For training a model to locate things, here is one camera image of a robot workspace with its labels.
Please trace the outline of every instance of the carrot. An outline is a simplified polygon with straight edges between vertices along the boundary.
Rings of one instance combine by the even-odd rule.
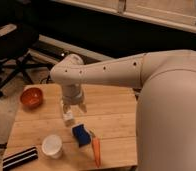
[[[97,137],[92,138],[92,148],[95,157],[95,163],[97,167],[100,167],[100,141]]]

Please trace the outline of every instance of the white cabinet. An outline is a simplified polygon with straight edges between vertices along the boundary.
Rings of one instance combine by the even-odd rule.
[[[93,10],[116,13],[119,0],[54,0],[56,2],[72,4]]]
[[[196,0],[127,0],[126,12],[180,24],[196,24]]]
[[[196,33],[196,0],[53,0]]]

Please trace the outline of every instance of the paper cup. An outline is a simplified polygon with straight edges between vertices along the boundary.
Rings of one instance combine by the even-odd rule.
[[[51,158],[58,159],[62,154],[62,140],[58,135],[49,135],[42,142],[42,152]]]

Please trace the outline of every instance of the bowl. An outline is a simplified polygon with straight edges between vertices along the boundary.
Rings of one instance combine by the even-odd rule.
[[[36,87],[28,88],[21,94],[20,101],[26,108],[36,108],[43,102],[42,90]]]

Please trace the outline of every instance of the wooden table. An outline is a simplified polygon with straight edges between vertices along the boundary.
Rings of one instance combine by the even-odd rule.
[[[56,84],[33,85],[44,94],[44,103],[34,110],[19,105],[4,157],[36,146],[39,159],[14,170],[76,171],[97,169],[91,145],[82,148],[66,127],[60,113],[61,89]],[[83,85],[87,112],[77,106],[72,111],[77,123],[92,130],[101,143],[101,168],[137,164],[135,140],[136,100],[130,88]],[[63,141],[63,155],[51,159],[41,152],[42,140],[58,134]]]

